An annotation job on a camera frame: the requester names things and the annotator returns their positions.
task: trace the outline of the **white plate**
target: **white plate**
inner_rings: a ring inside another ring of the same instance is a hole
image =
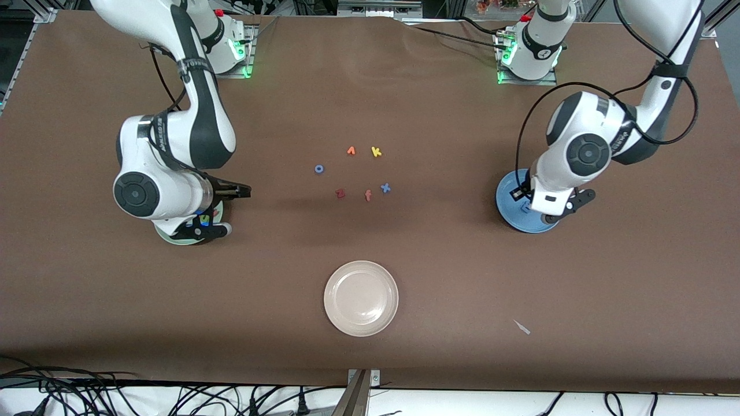
[[[324,309],[341,332],[369,337],[383,331],[396,315],[398,286],[383,266],[352,261],[329,278]]]

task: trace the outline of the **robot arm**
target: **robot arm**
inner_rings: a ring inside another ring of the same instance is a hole
[[[532,19],[514,26],[516,43],[502,63],[519,78],[544,78],[555,65],[575,20],[574,0],[539,0]]]
[[[634,164],[651,157],[658,145],[634,129],[636,123],[651,138],[662,140],[671,107],[701,36],[699,0],[622,0],[625,15],[648,41],[676,65],[657,64],[638,107],[625,113],[613,100],[581,92],[565,99],[547,131],[550,148],[530,172],[531,209],[557,221],[572,203],[573,190],[599,176],[611,160]],[[681,39],[685,29],[687,35]]]
[[[178,64],[190,108],[137,115],[124,122],[118,136],[121,171],[113,193],[125,212],[151,220],[165,234],[179,238],[227,235],[228,224],[189,230],[184,226],[197,215],[212,210],[219,193],[225,192],[230,198],[249,196],[249,189],[224,189],[200,172],[222,167],[236,146],[234,130],[218,95],[214,70],[206,58],[196,24],[186,10],[198,11],[197,6],[205,3],[92,0],[95,11],[111,26],[164,47]],[[213,12],[208,13],[212,17],[210,23],[200,12],[196,13],[196,21],[218,26]]]

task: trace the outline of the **blue round base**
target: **blue round base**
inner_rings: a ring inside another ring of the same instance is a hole
[[[496,206],[498,207],[499,212],[501,212],[501,216],[512,227],[521,232],[540,234],[541,232],[553,229],[557,223],[545,223],[542,220],[541,212],[529,209],[529,199],[522,198],[515,201],[511,197],[511,191],[517,188],[517,177],[514,176],[515,174],[515,172],[510,172],[508,175],[504,176],[501,182],[499,182],[499,187],[496,189]],[[520,169],[519,181],[524,181],[526,175],[527,169]]]

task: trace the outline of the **small white scrap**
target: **small white scrap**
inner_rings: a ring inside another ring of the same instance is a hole
[[[521,329],[525,334],[529,335],[529,334],[532,333],[532,331],[530,331],[529,329],[525,328],[524,325],[522,325],[521,323],[517,322],[516,319],[514,319],[513,321],[519,327],[519,329]]]

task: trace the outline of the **brown table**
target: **brown table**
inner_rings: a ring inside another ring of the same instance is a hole
[[[561,82],[617,90],[653,62],[615,24],[577,24],[568,43]],[[595,202],[525,235],[493,197],[545,89],[498,85],[486,47],[391,19],[280,19],[253,78],[220,82],[238,151],[218,174],[253,198],[232,205],[228,238],[178,247],[111,193],[121,122],[169,103],[149,53],[94,13],[63,11],[0,118],[0,351],[170,380],[338,384],[374,367],[399,387],[737,391],[740,113],[714,41],[691,75],[702,115],[689,138],[615,164]],[[537,111],[522,164],[574,91]],[[690,114],[684,92],[669,135]],[[393,323],[361,339],[322,302],[357,259],[400,290]]]

